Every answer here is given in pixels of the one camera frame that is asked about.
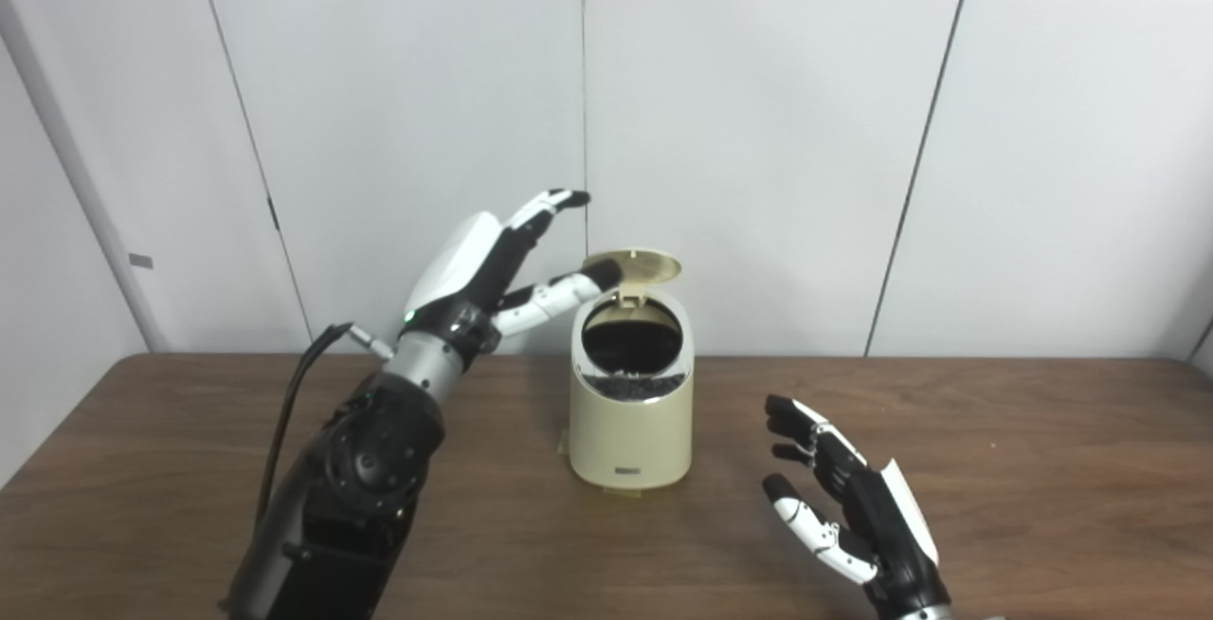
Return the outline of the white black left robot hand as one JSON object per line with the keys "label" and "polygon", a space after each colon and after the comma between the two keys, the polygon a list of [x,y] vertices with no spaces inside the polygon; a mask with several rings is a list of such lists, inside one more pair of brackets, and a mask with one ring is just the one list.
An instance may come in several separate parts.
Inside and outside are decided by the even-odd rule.
{"label": "white black left robot hand", "polygon": [[533,331],[619,288],[623,267],[611,258],[592,261],[547,281],[511,288],[557,215],[587,206],[590,200],[585,190],[542,190],[506,222],[480,212],[460,223],[408,296],[391,364],[415,360],[408,349],[421,345],[455,353],[468,368],[503,339]]}

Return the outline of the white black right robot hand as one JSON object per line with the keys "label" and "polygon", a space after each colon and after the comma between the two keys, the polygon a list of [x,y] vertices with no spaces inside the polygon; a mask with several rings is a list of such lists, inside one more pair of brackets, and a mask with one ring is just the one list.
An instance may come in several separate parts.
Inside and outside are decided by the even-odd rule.
{"label": "white black right robot hand", "polygon": [[843,511],[836,523],[784,474],[767,476],[764,495],[795,537],[861,587],[877,618],[952,619],[932,530],[896,460],[872,468],[832,422],[792,398],[767,396],[764,413],[767,430],[784,438],[771,456],[805,465]]}

